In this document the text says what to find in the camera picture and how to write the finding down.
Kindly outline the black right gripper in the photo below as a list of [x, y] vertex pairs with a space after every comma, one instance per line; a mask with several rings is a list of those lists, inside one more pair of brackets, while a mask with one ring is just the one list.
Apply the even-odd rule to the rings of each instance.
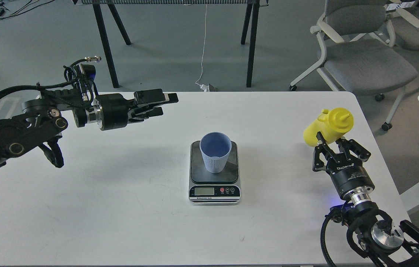
[[313, 153], [313, 171], [326, 171], [335, 186], [341, 200], [366, 202], [369, 193], [375, 188], [371, 178], [363, 168], [371, 153], [354, 139], [339, 138], [335, 141], [339, 153], [336, 154], [328, 145], [323, 134], [316, 134], [318, 143]]

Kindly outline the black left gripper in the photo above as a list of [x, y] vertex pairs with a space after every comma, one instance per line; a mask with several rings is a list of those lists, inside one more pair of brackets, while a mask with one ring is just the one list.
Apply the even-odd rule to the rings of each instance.
[[124, 128], [130, 123], [161, 116], [162, 108], [156, 107], [178, 101], [177, 93], [164, 93], [162, 89], [137, 91], [134, 99], [125, 99], [119, 93], [99, 95], [96, 98], [96, 118], [102, 131]]

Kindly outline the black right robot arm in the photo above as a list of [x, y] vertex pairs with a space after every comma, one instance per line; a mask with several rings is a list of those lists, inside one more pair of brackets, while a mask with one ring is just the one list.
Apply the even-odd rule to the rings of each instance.
[[408, 220], [398, 226], [371, 200], [374, 184], [363, 167], [370, 152], [355, 140], [339, 138], [339, 153], [330, 149], [321, 132], [314, 148], [314, 171], [325, 171], [344, 201], [333, 206], [321, 227], [321, 250], [330, 267], [335, 266], [326, 246], [330, 221], [347, 226], [347, 243], [360, 257], [377, 267], [419, 267], [419, 228]]

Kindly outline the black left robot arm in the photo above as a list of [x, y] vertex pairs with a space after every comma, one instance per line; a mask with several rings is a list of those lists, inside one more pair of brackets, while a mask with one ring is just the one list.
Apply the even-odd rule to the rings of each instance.
[[176, 93], [164, 93], [161, 89], [137, 91], [130, 100], [119, 93], [99, 94], [92, 62], [100, 60], [99, 56], [88, 56], [65, 66], [64, 83], [13, 86], [0, 91], [0, 100], [23, 90], [40, 93], [37, 99], [23, 103], [22, 114], [0, 120], [0, 167], [8, 159], [38, 147], [55, 167], [61, 168], [64, 160], [57, 142], [69, 125], [63, 111], [72, 111], [77, 127], [97, 123], [102, 131], [107, 131], [160, 116], [162, 105], [178, 102]]

